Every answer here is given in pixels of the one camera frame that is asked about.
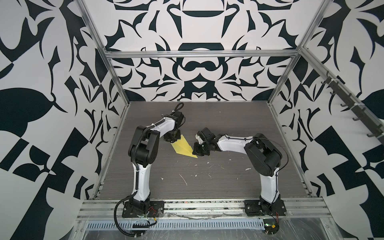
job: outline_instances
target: red wire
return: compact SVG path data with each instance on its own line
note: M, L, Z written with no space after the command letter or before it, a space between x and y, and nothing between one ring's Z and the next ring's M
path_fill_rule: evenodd
M155 213L157 212L157 210L155 210L153 207L150 207L148 210L150 211L151 209L154 211L154 212L153 212L153 215L155 215Z

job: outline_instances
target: yellow paper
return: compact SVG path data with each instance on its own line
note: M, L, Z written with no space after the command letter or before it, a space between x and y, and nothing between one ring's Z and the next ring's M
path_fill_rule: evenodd
M181 135L181 139L177 140L174 143L171 143L171 145L177 154L197 158L196 155L192 154L193 149L188 144L187 140L185 139L185 137L183 135Z

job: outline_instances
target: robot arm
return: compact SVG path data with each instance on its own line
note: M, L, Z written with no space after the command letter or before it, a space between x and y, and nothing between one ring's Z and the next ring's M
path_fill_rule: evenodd
M135 177L133 183L133 198L130 199L132 212L144 215L149 208L150 190L149 174L159 149L160 137L167 142L180 139L179 127L183 125L184 115L179 112L182 107L149 126L138 126L133 135L128 156L131 157Z
M231 137L226 134L215 136L208 128L196 135L193 154L210 155L210 151L233 151L246 154L255 170L260 173L261 199L273 204L279 199L277 172L280 167L280 151L263 135Z

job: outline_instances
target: perforated metal strip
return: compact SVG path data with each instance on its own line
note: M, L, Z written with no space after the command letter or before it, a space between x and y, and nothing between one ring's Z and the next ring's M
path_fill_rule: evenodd
M146 220L120 220L123 229L131 229L132 224L147 225ZM102 231L117 229L112 220L89 221L87 230ZM201 220L162 220L150 228L151 230L208 230L208 229L255 229L264 230L262 219L201 219Z

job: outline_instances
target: patterned wall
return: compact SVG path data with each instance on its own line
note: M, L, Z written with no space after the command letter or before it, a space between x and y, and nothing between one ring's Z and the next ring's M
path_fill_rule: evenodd
M320 0L86 0L107 50L296 48Z
M335 0L309 50L384 119L384 3Z
M86 0L109 51L295 49L321 1ZM288 57L114 59L130 101L267 100Z
M124 58L112 64L130 101L267 100L289 60Z
M123 108L72 0L1 1L1 239L69 236Z
M308 44L379 118L383 115L383 19L379 0L335 0ZM273 103L315 195L344 237L384 237L384 146L301 58Z
M365 125L322 81L300 58L273 103L279 123L344 237L384 237L384 146L367 137Z

